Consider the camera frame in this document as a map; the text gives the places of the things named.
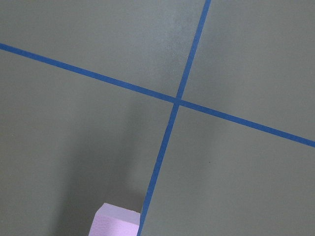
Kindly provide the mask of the pink foam block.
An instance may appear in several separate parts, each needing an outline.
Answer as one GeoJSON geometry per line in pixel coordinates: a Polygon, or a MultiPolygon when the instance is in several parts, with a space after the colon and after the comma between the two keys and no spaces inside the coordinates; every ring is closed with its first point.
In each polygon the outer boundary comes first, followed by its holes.
{"type": "Polygon", "coordinates": [[[104,203],[96,212],[88,236],[136,236],[140,213],[104,203]]]}

